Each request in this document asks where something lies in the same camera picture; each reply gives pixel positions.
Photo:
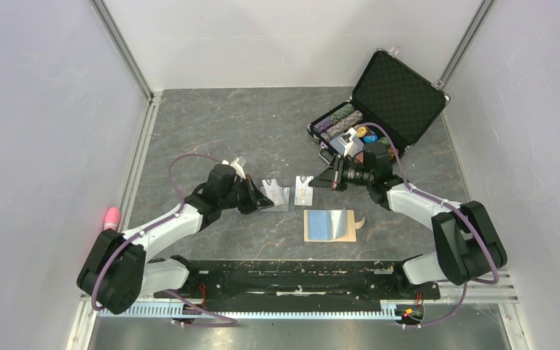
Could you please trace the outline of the silver credit card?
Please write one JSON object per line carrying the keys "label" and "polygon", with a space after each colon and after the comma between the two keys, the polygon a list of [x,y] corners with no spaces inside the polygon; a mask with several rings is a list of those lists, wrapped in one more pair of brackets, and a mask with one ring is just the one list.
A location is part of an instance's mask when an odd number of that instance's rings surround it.
{"label": "silver credit card", "polygon": [[314,176],[301,176],[295,177],[295,198],[294,204],[296,206],[312,206],[314,201],[314,189],[311,186],[311,181]]}
{"label": "silver credit card", "polygon": [[275,203],[275,206],[285,204],[284,189],[278,184],[277,179],[264,179],[262,185],[265,195]]}

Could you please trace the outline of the clear sleeve with credit cards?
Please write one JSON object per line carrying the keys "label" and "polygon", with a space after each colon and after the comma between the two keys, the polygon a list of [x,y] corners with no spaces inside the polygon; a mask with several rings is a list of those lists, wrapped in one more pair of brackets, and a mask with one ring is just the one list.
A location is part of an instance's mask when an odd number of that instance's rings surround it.
{"label": "clear sleeve with credit cards", "polygon": [[263,212],[288,212],[290,207],[290,193],[289,187],[279,187],[280,194],[275,194],[270,197],[273,201],[273,206],[263,209]]}

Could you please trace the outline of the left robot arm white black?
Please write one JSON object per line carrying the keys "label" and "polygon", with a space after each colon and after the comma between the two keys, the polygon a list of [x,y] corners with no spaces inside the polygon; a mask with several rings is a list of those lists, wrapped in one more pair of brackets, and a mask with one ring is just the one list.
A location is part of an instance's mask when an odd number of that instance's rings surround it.
{"label": "left robot arm white black", "polygon": [[79,272],[77,286],[90,296],[94,310],[113,314],[129,309],[141,295],[176,291],[191,297],[199,290],[199,276],[179,260],[153,262],[152,258],[201,232],[224,210],[251,214],[273,205],[242,166],[224,161],[167,213],[122,233],[113,228],[102,230]]}

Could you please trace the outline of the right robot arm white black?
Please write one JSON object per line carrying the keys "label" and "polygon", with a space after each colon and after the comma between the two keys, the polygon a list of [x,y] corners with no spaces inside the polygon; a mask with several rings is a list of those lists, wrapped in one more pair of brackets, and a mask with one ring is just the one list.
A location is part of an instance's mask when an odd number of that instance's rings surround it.
{"label": "right robot arm white black", "polygon": [[488,283],[496,284],[508,255],[485,206],[478,201],[448,201],[420,190],[393,172],[389,151],[381,143],[366,144],[358,163],[336,155],[309,184],[334,191],[344,191],[350,184],[363,186],[374,203],[432,231],[435,252],[405,260],[392,277],[392,289],[400,297],[413,296],[431,281],[486,283],[482,277],[486,273],[493,275]]}

